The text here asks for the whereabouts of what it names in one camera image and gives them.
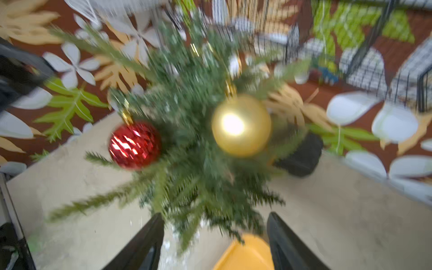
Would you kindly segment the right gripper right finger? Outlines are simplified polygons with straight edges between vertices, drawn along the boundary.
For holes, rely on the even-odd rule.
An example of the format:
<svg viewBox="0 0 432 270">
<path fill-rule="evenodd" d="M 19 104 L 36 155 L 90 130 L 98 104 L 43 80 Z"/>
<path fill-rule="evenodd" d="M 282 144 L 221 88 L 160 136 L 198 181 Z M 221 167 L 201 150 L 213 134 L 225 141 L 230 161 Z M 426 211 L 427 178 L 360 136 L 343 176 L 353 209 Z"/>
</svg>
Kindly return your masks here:
<svg viewBox="0 0 432 270">
<path fill-rule="evenodd" d="M 274 211 L 267 219 L 267 235 L 276 270 L 329 270 Z"/>
</svg>

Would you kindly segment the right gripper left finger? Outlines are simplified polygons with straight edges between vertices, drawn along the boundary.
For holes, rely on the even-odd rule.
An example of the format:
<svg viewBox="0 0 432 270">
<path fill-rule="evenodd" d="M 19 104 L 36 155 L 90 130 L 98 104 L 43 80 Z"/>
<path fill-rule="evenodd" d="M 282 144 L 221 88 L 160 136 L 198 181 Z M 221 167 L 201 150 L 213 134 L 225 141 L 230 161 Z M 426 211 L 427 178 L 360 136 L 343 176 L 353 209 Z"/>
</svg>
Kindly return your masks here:
<svg viewBox="0 0 432 270">
<path fill-rule="evenodd" d="M 164 238 L 164 220 L 155 214 L 112 259 L 105 270 L 157 270 Z"/>
</svg>

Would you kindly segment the red faceted ornament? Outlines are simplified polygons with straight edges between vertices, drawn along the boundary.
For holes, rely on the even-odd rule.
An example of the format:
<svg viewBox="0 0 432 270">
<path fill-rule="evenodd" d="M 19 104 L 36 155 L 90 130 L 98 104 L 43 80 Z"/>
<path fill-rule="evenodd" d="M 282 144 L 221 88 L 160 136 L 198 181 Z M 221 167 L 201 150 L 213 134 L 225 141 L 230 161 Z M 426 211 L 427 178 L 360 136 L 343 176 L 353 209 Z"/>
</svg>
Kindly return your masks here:
<svg viewBox="0 0 432 270">
<path fill-rule="evenodd" d="M 161 138 L 157 129 L 145 121 L 133 120 L 127 111 L 120 113 L 123 124 L 112 131 L 108 152 L 115 164 L 124 169 L 139 170 L 160 156 Z"/>
</svg>

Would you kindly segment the gold ball ornament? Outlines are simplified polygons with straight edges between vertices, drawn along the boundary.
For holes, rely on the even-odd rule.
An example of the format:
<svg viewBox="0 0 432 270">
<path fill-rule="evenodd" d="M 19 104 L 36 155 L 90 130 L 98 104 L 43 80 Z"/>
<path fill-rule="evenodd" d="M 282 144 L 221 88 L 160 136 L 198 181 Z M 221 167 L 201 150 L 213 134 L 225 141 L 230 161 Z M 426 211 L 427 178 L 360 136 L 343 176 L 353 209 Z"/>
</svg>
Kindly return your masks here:
<svg viewBox="0 0 432 270">
<path fill-rule="evenodd" d="M 227 154 L 244 158 L 264 149 L 272 132 L 272 120 L 262 101 L 249 94 L 238 94 L 226 82 L 226 100 L 215 109 L 211 131 L 216 144 Z"/>
</svg>

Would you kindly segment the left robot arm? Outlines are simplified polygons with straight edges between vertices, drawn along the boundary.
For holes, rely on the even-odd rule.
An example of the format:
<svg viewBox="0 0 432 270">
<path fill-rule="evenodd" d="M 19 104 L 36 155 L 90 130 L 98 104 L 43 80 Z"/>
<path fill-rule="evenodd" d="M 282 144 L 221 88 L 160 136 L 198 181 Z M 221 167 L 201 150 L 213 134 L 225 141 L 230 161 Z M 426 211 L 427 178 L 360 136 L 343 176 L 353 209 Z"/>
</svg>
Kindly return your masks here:
<svg viewBox="0 0 432 270">
<path fill-rule="evenodd" d="M 1 111 L 54 75 L 54 69 L 44 58 L 1 39 Z"/>
</svg>

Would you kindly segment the black tree pot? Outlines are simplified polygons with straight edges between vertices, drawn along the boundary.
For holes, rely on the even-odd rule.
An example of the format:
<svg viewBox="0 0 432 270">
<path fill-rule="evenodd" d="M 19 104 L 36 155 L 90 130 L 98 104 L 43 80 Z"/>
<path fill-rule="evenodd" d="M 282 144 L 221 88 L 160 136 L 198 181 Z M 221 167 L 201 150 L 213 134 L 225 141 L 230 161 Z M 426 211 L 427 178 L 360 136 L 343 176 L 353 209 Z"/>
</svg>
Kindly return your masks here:
<svg viewBox="0 0 432 270">
<path fill-rule="evenodd" d="M 274 166 L 296 177 L 311 175 L 318 166 L 324 142 L 319 135 L 309 132 L 297 150 L 274 162 Z"/>
</svg>

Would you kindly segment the small green christmas tree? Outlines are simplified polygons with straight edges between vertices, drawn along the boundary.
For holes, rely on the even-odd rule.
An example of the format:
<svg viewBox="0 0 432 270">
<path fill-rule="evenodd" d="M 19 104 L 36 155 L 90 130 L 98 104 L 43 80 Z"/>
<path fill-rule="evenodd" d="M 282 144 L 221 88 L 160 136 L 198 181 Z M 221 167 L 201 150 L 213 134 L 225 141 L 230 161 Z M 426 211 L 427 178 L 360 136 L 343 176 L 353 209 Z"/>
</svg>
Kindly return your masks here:
<svg viewBox="0 0 432 270">
<path fill-rule="evenodd" d="M 251 157 L 235 157 L 216 144 L 212 116 L 226 100 L 226 82 L 233 83 L 238 94 L 262 101 L 266 108 L 269 94 L 286 86 L 306 62 L 289 65 L 280 76 L 273 76 L 261 70 L 268 57 L 260 56 L 232 74 L 230 63 L 238 56 L 244 38 L 221 37 L 193 16 L 188 17 L 186 27 L 188 39 L 184 40 L 173 26 L 163 24 L 160 30 L 165 44 L 150 52 L 146 64 L 115 49 L 91 27 L 86 32 L 93 42 L 53 29 L 53 34 L 67 43 L 106 56 L 144 76 L 148 88 L 143 94 L 112 89 L 109 95 L 119 113 L 127 111 L 133 120 L 149 122 L 157 129 L 161 151 L 151 165 L 129 169 L 133 174 L 129 182 L 102 195 L 63 205 L 49 214 L 50 221 L 86 214 L 114 202 L 127 205 L 139 200 L 173 226 L 179 250 L 184 252 L 202 221 L 241 241 L 242 231 L 263 232 L 258 205 L 284 204 L 267 183 L 278 172 L 273 163 L 292 154 L 304 141 L 306 130 L 270 114 L 272 132 L 264 149 Z M 111 157 L 97 153 L 87 153 L 86 159 L 121 168 Z"/>
</svg>

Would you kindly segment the yellow plastic tray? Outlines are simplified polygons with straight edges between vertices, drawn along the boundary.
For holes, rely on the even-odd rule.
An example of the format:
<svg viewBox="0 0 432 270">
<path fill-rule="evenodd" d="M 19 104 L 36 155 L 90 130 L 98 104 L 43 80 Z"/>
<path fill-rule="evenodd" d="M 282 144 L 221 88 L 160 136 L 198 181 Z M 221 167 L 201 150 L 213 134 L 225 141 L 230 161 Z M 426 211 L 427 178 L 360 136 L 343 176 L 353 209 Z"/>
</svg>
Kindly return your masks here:
<svg viewBox="0 0 432 270">
<path fill-rule="evenodd" d="M 234 240 L 213 267 L 214 270 L 274 270 L 270 246 L 258 236 L 243 235 Z"/>
</svg>

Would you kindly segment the black mounting rail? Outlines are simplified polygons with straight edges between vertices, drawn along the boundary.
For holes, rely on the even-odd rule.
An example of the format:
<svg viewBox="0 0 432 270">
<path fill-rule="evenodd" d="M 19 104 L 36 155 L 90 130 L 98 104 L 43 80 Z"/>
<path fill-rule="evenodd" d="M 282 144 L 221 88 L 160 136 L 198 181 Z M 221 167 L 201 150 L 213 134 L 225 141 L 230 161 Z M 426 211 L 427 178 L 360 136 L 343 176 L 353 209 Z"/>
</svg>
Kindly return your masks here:
<svg viewBox="0 0 432 270">
<path fill-rule="evenodd" d="M 1 269 L 36 269 L 4 174 L 1 174 Z"/>
</svg>

